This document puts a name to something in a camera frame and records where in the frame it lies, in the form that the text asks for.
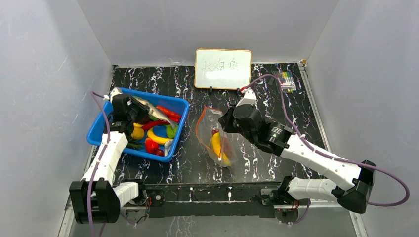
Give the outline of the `grey toy fish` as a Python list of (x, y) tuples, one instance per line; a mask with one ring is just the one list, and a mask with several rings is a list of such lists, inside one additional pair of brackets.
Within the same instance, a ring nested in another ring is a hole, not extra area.
[(151, 102), (137, 96), (134, 96), (134, 99), (136, 99), (142, 105), (149, 107), (148, 115), (152, 116), (153, 118), (168, 122), (172, 128), (176, 127), (177, 124), (174, 121), (172, 121), (166, 114), (164, 114), (160, 109), (154, 106)]

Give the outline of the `purple toy grapes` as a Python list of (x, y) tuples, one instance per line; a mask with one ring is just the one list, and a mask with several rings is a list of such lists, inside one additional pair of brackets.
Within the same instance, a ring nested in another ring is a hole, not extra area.
[(219, 137), (219, 136), (220, 136), (219, 129), (213, 129), (213, 130), (211, 131), (211, 136), (212, 136), (212, 137), (214, 137), (214, 136)]

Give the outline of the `clear orange zip bag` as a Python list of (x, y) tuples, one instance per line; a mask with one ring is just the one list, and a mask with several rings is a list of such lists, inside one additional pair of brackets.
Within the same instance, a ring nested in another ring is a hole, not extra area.
[(233, 168), (238, 161), (236, 150), (238, 145), (233, 143), (232, 136), (222, 130), (218, 119), (222, 111), (204, 106), (197, 122), (195, 134), (201, 145), (205, 147), (209, 157), (218, 165)]

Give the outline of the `orange toy carrot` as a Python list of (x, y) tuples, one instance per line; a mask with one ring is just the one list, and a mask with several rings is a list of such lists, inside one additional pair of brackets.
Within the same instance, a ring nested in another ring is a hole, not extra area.
[(157, 109), (161, 110), (165, 115), (167, 115), (171, 119), (181, 119), (181, 115), (163, 107), (163, 106), (157, 106)]

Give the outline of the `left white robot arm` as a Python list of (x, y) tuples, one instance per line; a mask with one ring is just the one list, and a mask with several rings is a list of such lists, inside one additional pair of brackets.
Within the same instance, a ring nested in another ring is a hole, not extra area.
[(148, 115), (149, 108), (129, 94), (109, 96), (112, 117), (101, 109), (105, 125), (98, 152), (81, 180), (69, 187), (76, 222), (79, 224), (114, 223), (121, 208), (131, 201), (143, 205), (148, 193), (136, 182), (124, 182), (112, 186), (115, 169), (128, 138), (134, 131), (134, 123)]

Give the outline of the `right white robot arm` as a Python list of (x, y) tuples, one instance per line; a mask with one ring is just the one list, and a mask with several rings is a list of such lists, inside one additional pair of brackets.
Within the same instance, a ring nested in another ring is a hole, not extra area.
[(311, 150), (312, 145), (303, 143), (293, 129), (264, 119), (255, 106), (230, 107), (218, 122), (223, 131), (242, 135), (258, 149), (298, 162), (324, 176), (286, 176), (277, 190), (261, 195), (266, 205), (316, 199), (337, 202), (355, 213), (366, 212), (375, 180), (374, 163), (365, 160), (360, 165), (348, 164), (324, 149)]

